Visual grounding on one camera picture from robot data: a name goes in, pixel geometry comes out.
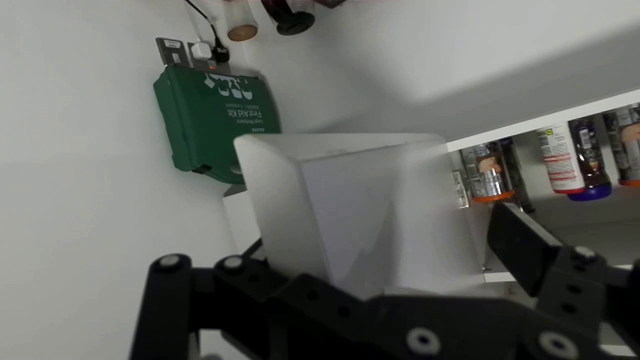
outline bottle label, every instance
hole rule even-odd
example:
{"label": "bottle label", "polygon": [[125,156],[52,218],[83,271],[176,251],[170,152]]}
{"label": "bottle label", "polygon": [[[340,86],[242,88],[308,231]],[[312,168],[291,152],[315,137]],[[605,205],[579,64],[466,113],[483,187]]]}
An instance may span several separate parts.
{"label": "bottle label", "polygon": [[575,193],[585,188],[579,168],[577,148],[566,126],[554,126],[539,133],[545,165],[556,193]]}

